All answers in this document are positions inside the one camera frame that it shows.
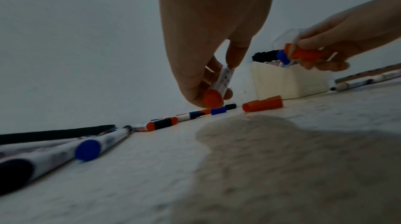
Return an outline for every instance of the blue marker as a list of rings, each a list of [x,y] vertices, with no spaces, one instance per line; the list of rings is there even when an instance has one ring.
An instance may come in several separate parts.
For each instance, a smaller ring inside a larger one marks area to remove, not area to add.
[[[90,161],[98,158],[104,151],[111,148],[132,131],[131,126],[127,125],[120,130],[85,140],[75,150],[75,158],[83,161]]]
[[[277,52],[276,57],[281,61],[283,67],[291,65],[291,60],[288,59],[287,54],[284,51]]]
[[[210,110],[210,113],[212,115],[217,115],[217,114],[226,113],[226,112],[227,112],[227,108],[226,107],[221,107],[221,108],[218,108],[218,109],[211,109]]]

